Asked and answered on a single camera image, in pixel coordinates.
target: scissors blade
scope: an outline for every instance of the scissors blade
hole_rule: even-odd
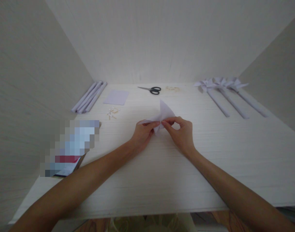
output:
[[[147,90],[151,90],[151,89],[149,89],[149,88],[143,88],[143,87],[139,87],[139,86],[138,86],[138,88],[140,88],[140,89],[147,89]]]

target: hand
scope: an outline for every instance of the hand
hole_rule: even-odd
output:
[[[180,129],[176,130],[171,127],[174,123],[180,125]],[[193,124],[181,117],[167,118],[161,122],[171,135],[172,140],[179,150],[185,155],[193,154],[196,151],[193,142]]]
[[[139,124],[140,122],[141,121],[137,122],[134,135],[128,141],[128,144],[135,150],[136,154],[142,152],[146,148],[154,134],[153,128],[160,124],[159,121]]]

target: white paper pinwheel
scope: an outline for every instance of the white paper pinwheel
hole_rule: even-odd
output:
[[[162,100],[160,100],[160,114],[155,115],[149,119],[143,120],[140,124],[154,122],[154,121],[163,121],[166,118],[175,117],[174,112],[166,105]],[[163,129],[164,126],[160,124],[159,126],[154,128],[154,132],[156,136],[160,135],[160,130]]]
[[[223,114],[226,117],[229,117],[229,113],[227,112],[227,110],[225,110],[221,104],[217,101],[217,99],[215,98],[215,96],[212,94],[211,89],[215,89],[217,88],[217,85],[213,82],[213,79],[210,78],[208,80],[204,80],[204,81],[199,81],[196,82],[194,84],[194,86],[200,86],[203,90],[203,92],[206,92],[209,94],[209,96],[212,98],[212,100],[215,102],[215,104],[219,107],[219,109],[223,112]]]
[[[245,96],[243,96],[239,92],[239,88],[242,88],[244,86],[247,86],[248,83],[242,84],[241,81],[237,77],[231,77],[227,78],[226,83],[224,86],[226,86],[228,89],[235,91],[244,101],[246,101],[250,106],[252,106],[258,113],[260,113],[263,117],[268,117],[257,105],[253,104],[249,99],[247,99]]]
[[[238,111],[238,113],[244,118],[248,119],[249,116],[247,116],[238,106],[235,102],[232,101],[232,99],[227,95],[225,92],[227,81],[224,77],[215,77],[214,83],[216,84],[216,88],[222,93],[222,95],[227,99],[227,101],[230,102],[230,104]]]

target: forearm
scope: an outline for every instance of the forearm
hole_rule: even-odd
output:
[[[295,231],[277,209],[198,151],[187,158],[202,173],[227,206],[255,231]]]
[[[134,155],[134,149],[125,143],[104,157],[79,168],[37,200],[11,231],[50,231],[59,218],[79,206]]]

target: wooden tabletop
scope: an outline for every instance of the wooden tabletop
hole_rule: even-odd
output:
[[[159,86],[160,95],[135,84],[110,85],[87,114],[76,120],[100,120],[99,142],[91,149],[85,165],[131,138],[139,120],[159,113],[162,99],[175,113],[193,122],[194,144],[207,159],[234,176],[274,206],[295,205],[295,132],[262,107],[262,117],[235,93],[229,96],[250,119],[242,119],[224,97],[214,95],[229,111],[226,118],[206,93],[192,83],[140,84]],[[125,105],[103,104],[110,90],[126,90]],[[111,107],[120,109],[109,120]],[[59,179],[39,177],[14,215],[14,223]],[[173,212],[226,209],[226,205],[197,169],[176,149],[168,132],[154,136],[147,148],[113,174],[67,218],[105,218]]]

